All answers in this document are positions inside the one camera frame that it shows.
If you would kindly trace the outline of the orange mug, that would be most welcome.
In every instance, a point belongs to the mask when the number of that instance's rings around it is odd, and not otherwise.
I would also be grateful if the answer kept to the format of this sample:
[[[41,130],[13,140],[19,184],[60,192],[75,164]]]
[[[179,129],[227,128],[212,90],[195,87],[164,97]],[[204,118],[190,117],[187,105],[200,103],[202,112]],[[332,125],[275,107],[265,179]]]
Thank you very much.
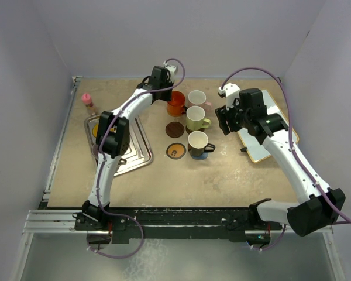
[[[170,116],[178,117],[185,114],[186,110],[184,94],[179,91],[173,91],[171,93],[171,100],[167,102],[167,113]]]

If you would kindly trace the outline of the pink mug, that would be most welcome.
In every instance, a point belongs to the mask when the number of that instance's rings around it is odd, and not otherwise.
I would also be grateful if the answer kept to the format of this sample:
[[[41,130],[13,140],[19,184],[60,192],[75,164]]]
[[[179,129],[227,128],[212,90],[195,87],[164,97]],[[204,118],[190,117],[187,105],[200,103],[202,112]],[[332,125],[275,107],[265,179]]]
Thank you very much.
[[[199,106],[204,110],[210,110],[212,108],[212,104],[207,101],[207,96],[204,92],[200,90],[193,90],[189,92],[187,97],[189,107],[191,106]]]

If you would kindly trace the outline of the green mug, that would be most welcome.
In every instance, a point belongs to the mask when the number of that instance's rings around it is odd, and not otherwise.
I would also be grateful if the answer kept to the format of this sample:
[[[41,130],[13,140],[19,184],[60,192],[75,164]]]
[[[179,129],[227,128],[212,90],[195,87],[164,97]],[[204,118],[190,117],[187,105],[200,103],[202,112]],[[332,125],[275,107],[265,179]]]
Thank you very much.
[[[200,106],[191,106],[186,111],[186,127],[190,131],[209,128],[211,120],[205,117],[205,110]]]

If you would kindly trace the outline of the dark wood coaster top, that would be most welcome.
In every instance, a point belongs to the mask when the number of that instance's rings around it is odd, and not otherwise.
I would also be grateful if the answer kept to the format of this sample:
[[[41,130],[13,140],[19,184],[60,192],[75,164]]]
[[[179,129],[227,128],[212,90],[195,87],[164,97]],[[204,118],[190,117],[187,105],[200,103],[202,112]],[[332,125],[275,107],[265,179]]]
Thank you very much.
[[[165,128],[166,134],[171,138],[179,138],[184,134],[184,125],[180,122],[170,122]]]

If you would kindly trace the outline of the dark wood coaster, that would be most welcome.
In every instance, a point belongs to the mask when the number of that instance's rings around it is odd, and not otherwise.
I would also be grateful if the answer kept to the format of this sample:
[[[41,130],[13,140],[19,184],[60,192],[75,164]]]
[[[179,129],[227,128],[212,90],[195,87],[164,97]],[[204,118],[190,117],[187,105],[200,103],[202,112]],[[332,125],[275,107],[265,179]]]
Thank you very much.
[[[190,134],[191,132],[195,132],[195,131],[201,131],[203,132],[205,130],[205,128],[202,128],[200,126],[185,126],[185,130],[188,134]]]
[[[170,122],[165,128],[166,134],[171,138],[179,138],[184,134],[184,125],[180,122]]]

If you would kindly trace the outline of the black and white mug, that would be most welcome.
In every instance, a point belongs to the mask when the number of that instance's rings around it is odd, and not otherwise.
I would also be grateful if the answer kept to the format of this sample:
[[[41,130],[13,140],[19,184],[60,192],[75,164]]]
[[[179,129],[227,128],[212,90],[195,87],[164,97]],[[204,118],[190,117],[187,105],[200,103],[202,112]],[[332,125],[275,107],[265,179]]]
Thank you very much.
[[[201,131],[191,132],[188,136],[188,151],[192,157],[200,157],[204,153],[212,153],[216,146],[209,143],[206,133]]]

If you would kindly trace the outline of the dark wood coaster bottom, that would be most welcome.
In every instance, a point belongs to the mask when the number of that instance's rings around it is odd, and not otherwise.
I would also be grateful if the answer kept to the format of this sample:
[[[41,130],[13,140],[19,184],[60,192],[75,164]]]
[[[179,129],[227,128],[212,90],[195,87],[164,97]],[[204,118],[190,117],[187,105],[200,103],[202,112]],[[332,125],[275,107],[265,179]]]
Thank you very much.
[[[185,130],[188,134],[190,134],[191,132],[195,132],[195,131],[201,131],[203,132],[205,130],[205,128],[202,128],[200,126],[185,126]]]

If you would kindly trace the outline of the yellow mug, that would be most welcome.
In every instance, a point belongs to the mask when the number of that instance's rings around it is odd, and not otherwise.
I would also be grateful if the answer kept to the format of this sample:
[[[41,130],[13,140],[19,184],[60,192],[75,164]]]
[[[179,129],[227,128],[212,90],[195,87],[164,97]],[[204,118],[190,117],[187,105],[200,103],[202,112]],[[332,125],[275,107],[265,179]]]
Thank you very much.
[[[111,128],[111,132],[115,132],[116,131],[116,128],[115,127],[112,127]],[[97,133],[98,133],[98,124],[95,124],[93,129],[92,129],[92,135],[93,137],[97,137]]]

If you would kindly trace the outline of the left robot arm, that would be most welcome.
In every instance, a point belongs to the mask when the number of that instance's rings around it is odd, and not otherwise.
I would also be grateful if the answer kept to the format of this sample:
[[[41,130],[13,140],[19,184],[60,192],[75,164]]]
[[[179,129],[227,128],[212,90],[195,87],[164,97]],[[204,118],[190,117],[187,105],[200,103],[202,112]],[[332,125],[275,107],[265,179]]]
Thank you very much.
[[[117,109],[104,111],[99,117],[95,138],[98,148],[98,166],[94,185],[82,213],[95,229],[108,225],[107,214],[110,190],[122,156],[130,145],[130,124],[138,115],[157,100],[169,101],[177,67],[164,63],[154,66],[133,94]]]

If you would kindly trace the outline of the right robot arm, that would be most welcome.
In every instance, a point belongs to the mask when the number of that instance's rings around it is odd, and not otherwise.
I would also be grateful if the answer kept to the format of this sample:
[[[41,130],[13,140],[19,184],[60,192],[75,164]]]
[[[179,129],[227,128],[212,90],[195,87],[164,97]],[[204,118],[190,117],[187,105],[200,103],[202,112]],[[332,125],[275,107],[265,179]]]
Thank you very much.
[[[276,160],[297,196],[296,203],[265,199],[251,204],[249,224],[262,229],[269,222],[289,225],[304,237],[334,224],[345,202],[341,189],[332,189],[291,141],[292,130],[277,106],[267,106],[258,88],[241,90],[228,83],[218,89],[226,104],[215,110],[224,135],[247,130]]]

